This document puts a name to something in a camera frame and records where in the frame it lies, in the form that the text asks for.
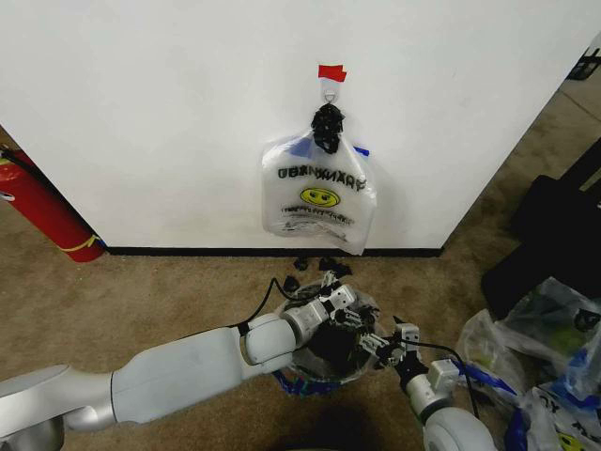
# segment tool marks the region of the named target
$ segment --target white plastic bag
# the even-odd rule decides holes
[[[520,403],[527,421],[528,451],[601,451],[596,412],[575,409],[547,385],[533,387]]]
[[[468,366],[476,390],[511,409],[517,405],[528,388],[526,376],[517,357],[504,345],[488,310],[481,310],[466,322],[456,349]]]
[[[263,154],[263,227],[283,237],[324,238],[360,255],[377,204],[374,177],[341,132],[335,153],[315,136],[309,130]]]
[[[574,357],[585,351],[599,382],[600,319],[597,303],[549,277],[495,325],[506,346],[550,361],[558,374],[573,370]]]

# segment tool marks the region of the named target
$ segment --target black cable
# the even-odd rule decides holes
[[[451,348],[448,348],[448,347],[442,346],[442,345],[434,345],[432,343],[423,343],[421,341],[411,341],[411,340],[406,340],[405,338],[397,338],[397,339],[399,341],[402,341],[403,343],[407,343],[408,345],[421,346],[424,348],[433,348],[435,350],[446,350],[447,352],[450,352],[457,359],[457,361],[463,368],[463,374],[466,377],[466,383],[468,385],[468,392],[470,393],[470,401],[471,401],[471,408],[473,410],[473,416],[475,416],[476,418],[480,418],[480,413],[478,413],[478,406],[476,404],[476,398],[473,394],[473,387],[471,386],[470,376],[468,375],[468,369],[466,368],[466,364],[463,362],[463,359],[461,359],[461,356],[457,353],[456,350],[453,350]]]
[[[249,321],[252,321],[259,314],[259,312],[261,310],[263,310],[263,307],[265,306],[265,304],[267,303],[268,299],[270,298],[271,290],[273,289],[274,285],[278,288],[278,290],[280,291],[280,293],[282,294],[282,296],[284,296],[289,301],[295,301],[295,302],[311,301],[312,299],[314,299],[316,297],[316,295],[311,295],[311,296],[307,296],[305,298],[294,298],[294,297],[290,296],[288,293],[286,293],[284,291],[284,289],[282,288],[282,286],[280,285],[280,282],[278,282],[278,279],[276,279],[275,277],[273,277],[271,279],[271,281],[270,281],[270,285],[267,288],[267,292],[265,293],[265,296],[263,297],[263,301],[261,301],[261,303],[259,304],[259,306],[256,308],[256,310],[254,311],[254,313],[250,317],[248,317],[244,321],[238,322],[236,324],[230,324],[229,326],[220,326],[220,327],[238,327],[238,328],[242,327],[242,328],[244,328],[245,325]],[[187,334],[185,336],[182,336],[180,338],[180,340],[184,339],[184,338],[188,338],[189,336],[198,335],[198,334],[201,334],[203,332],[208,332],[208,331],[212,331],[212,330],[213,329],[206,329],[204,331],[194,332],[193,334]]]
[[[311,296],[306,296],[304,298],[295,298],[293,296],[290,296],[288,293],[285,292],[285,290],[282,288],[282,286],[280,285],[280,282],[278,282],[278,279],[276,279],[275,277],[273,277],[270,281],[270,286],[267,288],[267,291],[265,293],[265,296],[263,297],[263,301],[261,301],[261,303],[259,304],[259,306],[256,308],[256,310],[254,311],[254,313],[248,317],[247,319],[245,319],[244,321],[241,321],[237,324],[233,324],[231,326],[228,327],[238,327],[241,324],[245,324],[249,321],[252,321],[260,312],[261,310],[263,310],[263,307],[265,306],[265,304],[267,303],[267,301],[270,298],[270,294],[271,294],[271,290],[273,289],[273,286],[276,286],[278,288],[278,290],[280,291],[280,294],[282,294],[282,296],[284,296],[286,299],[288,299],[289,301],[293,301],[293,302],[304,302],[304,301],[311,301],[312,299],[315,298],[316,295],[311,295]]]

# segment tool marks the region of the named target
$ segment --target red tape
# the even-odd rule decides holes
[[[329,78],[334,82],[342,83],[347,78],[347,73],[343,71],[342,64],[339,66],[322,66],[319,65],[319,78]]]

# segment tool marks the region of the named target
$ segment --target smiley face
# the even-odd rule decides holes
[[[308,204],[326,209],[340,203],[340,196],[334,191],[326,190],[325,188],[307,188],[300,193],[300,198]]]

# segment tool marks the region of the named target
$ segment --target black bag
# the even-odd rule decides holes
[[[539,176],[512,218],[522,244],[482,278],[489,309],[504,318],[550,276],[589,299],[601,297],[601,138],[555,180]]]

